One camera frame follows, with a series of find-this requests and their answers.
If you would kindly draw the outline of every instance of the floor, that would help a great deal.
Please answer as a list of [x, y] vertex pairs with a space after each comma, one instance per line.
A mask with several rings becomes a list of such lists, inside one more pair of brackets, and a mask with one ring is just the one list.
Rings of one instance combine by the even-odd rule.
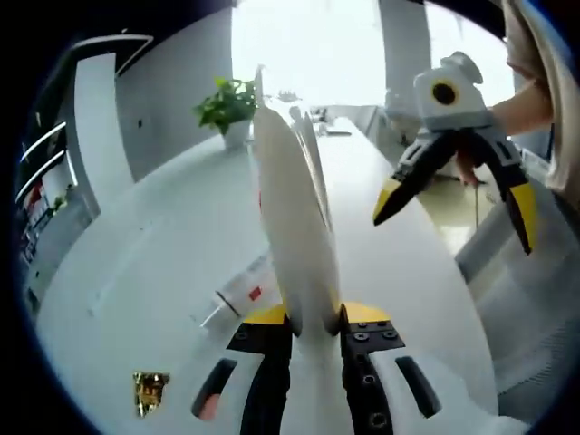
[[447, 179], [434, 180], [419, 195], [419, 201], [430, 214], [452, 255], [459, 252], [475, 232], [478, 222], [494, 206], [488, 198], [486, 187], [480, 187], [476, 192], [471, 186]]

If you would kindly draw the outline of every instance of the window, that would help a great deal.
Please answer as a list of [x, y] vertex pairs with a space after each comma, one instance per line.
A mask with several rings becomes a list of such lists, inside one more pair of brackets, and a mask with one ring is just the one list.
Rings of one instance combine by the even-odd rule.
[[312, 104], [383, 104], [378, 2], [244, 0], [233, 13], [232, 63], [246, 80], [265, 65]]

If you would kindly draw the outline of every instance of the cable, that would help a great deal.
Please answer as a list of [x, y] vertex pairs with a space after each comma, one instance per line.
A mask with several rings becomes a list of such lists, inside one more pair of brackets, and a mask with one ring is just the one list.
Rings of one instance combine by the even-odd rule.
[[475, 229], [479, 228], [479, 185], [475, 187]]

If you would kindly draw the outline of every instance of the table surface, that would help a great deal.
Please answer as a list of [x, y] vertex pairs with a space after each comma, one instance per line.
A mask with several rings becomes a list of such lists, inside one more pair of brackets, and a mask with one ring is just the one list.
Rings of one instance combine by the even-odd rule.
[[[318, 142], [343, 300], [389, 313], [408, 346], [440, 358], [497, 413], [486, 336], [451, 254], [416, 199], [372, 225], [392, 167], [340, 123], [353, 134]], [[89, 419], [106, 433], [134, 432], [132, 373], [182, 370], [213, 291], [266, 248], [247, 151], [226, 152], [219, 137], [104, 209], [63, 260], [37, 319], [56, 375]]]

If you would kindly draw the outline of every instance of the red label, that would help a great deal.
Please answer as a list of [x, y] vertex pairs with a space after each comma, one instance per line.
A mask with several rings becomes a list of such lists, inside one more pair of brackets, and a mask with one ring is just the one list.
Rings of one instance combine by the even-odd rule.
[[261, 294], [262, 290], [260, 289], [260, 287], [256, 287], [254, 290], [250, 292], [249, 296], [252, 301], [255, 301], [258, 297], [260, 297]]

